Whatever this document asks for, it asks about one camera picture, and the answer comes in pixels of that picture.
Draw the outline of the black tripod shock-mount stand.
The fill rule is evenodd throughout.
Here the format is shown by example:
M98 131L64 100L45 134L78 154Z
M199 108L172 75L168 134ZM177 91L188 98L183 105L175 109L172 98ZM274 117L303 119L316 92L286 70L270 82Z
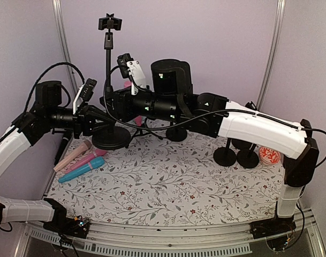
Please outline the black tripod shock-mount stand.
M136 129L135 133L131 137L130 142L132 142L132 140L134 138L144 137L144 136L147 136L147 135L153 135L153 136L157 137L160 140L163 140L164 139L162 136L160 136L160 135L158 135L158 134L156 134L156 133L154 133L152 131L147 130L147 128L148 128L148 126L147 126L147 120L148 120L147 117L144 120L142 120L141 126L139 126L139 128Z

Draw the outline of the left aluminium frame post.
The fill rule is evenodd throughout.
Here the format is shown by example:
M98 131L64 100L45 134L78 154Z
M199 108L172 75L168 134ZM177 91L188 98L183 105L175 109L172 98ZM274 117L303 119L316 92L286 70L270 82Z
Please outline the left aluminium frame post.
M58 32L58 38L63 54L63 59L65 62L71 63L70 51L67 42L67 36L64 26L63 20L63 12L62 12L62 5L60 0L52 0L53 12ZM67 68L68 79L71 84L73 96L72 100L72 111L75 115L78 112L79 107L81 107L82 99L80 98L80 93L84 82L82 81L81 77L77 70L71 66Z

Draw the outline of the floral table mat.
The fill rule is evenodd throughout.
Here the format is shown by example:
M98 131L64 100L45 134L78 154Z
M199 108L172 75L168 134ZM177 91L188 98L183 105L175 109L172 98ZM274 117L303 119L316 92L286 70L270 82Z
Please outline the floral table mat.
M213 152L226 139L163 131L105 154L105 164L69 182L54 179L48 197L70 216L151 226L213 225L273 217L283 184L280 163L222 167Z

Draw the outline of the right aluminium frame post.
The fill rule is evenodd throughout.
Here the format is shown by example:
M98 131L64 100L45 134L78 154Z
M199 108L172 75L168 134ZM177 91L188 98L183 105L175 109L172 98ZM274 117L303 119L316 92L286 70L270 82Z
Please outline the right aluminium frame post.
M258 110L262 110L266 94L268 92L269 81L272 75L272 70L275 62L275 57L277 53L278 43L280 34L283 27L284 11L285 11L285 0L278 0L276 5L276 15L275 22L272 31L271 44L269 49L269 54L267 58L266 68L264 70L261 88L257 97L256 107Z

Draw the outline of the round stand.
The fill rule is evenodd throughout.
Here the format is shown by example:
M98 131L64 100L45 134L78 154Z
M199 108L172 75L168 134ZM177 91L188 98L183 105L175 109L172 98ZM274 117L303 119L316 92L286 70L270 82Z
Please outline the round stand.
M111 85L111 51L113 50L113 30L121 30L122 20L114 17L114 14L107 13L105 17L98 20L98 30L105 31L105 82L103 86L103 102L105 114L108 118L107 126L93 135L93 144L100 149L116 150L129 144L131 135L123 127L116 126L116 118L110 112L112 104L113 87Z
M246 103L245 107L246 108L249 108L251 110L257 110L257 107L255 106L255 104L253 102ZM252 143L251 142L247 142L247 141L239 140L239 139L232 139L231 142L232 142L232 145L236 149L239 149L239 150L242 150L242 149L250 149L251 146L252 146Z
M230 148L232 139L228 138L225 147L217 148L213 153L214 161L223 167L230 167L237 160L236 153Z
M258 166L259 156L255 152L256 144L252 144L250 149L241 149L237 153L237 162L244 168L252 169Z
M166 138L173 142L182 142L187 138L187 130L181 125L168 128L165 132Z

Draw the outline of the beige microphone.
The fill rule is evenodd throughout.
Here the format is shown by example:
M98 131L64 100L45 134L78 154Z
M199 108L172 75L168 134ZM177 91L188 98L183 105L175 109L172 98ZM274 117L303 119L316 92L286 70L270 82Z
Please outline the beige microphone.
M65 168L69 163L71 163L75 158L84 154L87 150L90 149L92 143L89 140L83 141L76 149L70 152L66 157L59 161L54 166L54 171L59 172L61 169Z

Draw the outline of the tall pink microphone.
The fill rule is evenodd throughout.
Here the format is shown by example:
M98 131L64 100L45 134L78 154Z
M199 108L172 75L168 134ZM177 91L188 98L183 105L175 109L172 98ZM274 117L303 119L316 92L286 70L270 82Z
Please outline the tall pink microphone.
M125 81L124 82L124 88L131 88L131 82L130 81ZM141 116L137 116L135 119L134 119L135 123L137 126L141 126L142 124L142 117Z

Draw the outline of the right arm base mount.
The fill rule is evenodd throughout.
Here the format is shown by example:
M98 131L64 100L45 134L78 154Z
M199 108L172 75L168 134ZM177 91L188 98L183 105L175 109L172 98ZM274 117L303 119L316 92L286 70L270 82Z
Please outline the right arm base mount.
M296 228L294 216L290 218L273 217L249 224L254 239L269 237L292 231Z

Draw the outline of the aluminium frame post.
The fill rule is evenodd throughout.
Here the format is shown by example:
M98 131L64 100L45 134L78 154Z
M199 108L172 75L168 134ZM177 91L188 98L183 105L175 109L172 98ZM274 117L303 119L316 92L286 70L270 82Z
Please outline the aluminium frame post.
M60 0L52 0L53 12L58 32L58 38L63 54L63 59L65 62L71 63L70 51L67 42L67 36L64 26L63 20L63 12L62 12L62 5ZM72 111L75 115L78 112L79 107L81 107L82 99L80 98L80 93L84 82L82 81L81 77L77 70L71 66L67 68L68 79L71 84L73 96L72 100Z
M277 53L278 43L280 34L283 27L284 11L285 11L285 0L278 0L276 5L276 15L275 22L272 31L271 44L269 49L269 54L267 58L266 68L264 70L261 88L257 97L256 107L258 110L262 110L266 94L268 92L269 81L272 75L272 70L275 62L275 57Z

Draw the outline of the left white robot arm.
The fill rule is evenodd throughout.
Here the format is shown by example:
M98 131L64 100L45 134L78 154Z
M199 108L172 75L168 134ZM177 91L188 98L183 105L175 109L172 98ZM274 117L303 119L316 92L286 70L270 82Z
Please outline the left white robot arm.
M18 116L0 138L0 176L17 157L53 129L72 131L75 138L90 135L93 146L98 149L114 150L127 144L117 139L118 129L110 116L87 103L96 80L87 79L80 87L72 109L60 106L61 86L60 81L38 84L31 110ZM0 225L28 221L51 223L59 232L71 228L66 209L53 199L28 201L0 196Z

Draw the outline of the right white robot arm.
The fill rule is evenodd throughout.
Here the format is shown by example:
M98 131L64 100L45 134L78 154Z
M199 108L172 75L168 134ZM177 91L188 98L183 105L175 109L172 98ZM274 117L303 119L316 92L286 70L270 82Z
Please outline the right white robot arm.
M139 115L168 120L172 128L210 137L238 139L276 150L284 155L284 184L277 201L276 216L268 222L272 233L280 233L299 200L301 189L314 174L319 156L313 128L302 120L293 123L244 107L211 93L193 94L188 62L162 59L151 65L154 90L149 90L138 61L118 61L122 77L131 89L115 91L111 85L114 68L105 65L102 104L113 120L122 124Z

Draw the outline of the short pink microphone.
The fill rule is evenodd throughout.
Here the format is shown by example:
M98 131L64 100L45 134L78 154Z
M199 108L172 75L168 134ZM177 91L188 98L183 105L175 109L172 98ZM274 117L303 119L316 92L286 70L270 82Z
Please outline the short pink microphone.
M90 162L92 159L96 158L96 157L100 157L100 156L104 156L107 153L106 150L101 150L101 149L95 149L94 151L92 151L89 155L87 155L86 157L82 158L81 160L79 160L77 163L73 164L72 166L70 166L65 173L69 173L81 166L83 166L84 164Z

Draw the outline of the blue microphone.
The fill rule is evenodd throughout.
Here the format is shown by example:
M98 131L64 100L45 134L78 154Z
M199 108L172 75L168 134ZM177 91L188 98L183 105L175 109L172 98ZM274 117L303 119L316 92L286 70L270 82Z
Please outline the blue microphone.
M60 177L58 180L59 183L65 183L68 182L74 178L77 178L84 173L87 173L93 169L97 169L105 164L105 160L103 159L102 156L96 157L92 160L90 160L88 163L80 166L79 168L76 168L69 173L66 173L64 176Z

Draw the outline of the black microphone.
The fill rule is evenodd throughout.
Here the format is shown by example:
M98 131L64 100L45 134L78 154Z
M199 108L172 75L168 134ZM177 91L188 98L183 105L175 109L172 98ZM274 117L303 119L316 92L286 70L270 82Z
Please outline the black microphone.
M64 150L68 144L68 142L71 140L72 138L72 133L71 132L65 132L62 136L62 139L60 141L57 153L55 155L55 160L54 160L54 165L58 164L62 154L64 153Z

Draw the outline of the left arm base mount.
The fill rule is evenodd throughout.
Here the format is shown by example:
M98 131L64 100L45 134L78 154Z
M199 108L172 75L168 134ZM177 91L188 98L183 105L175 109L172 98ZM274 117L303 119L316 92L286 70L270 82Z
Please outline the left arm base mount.
M82 239L87 238L90 228L89 218L83 218L81 215L74 218L68 217L66 208L59 202L51 198L44 198L44 201L49 203L54 210L52 220L43 222L44 229L56 232L60 235Z

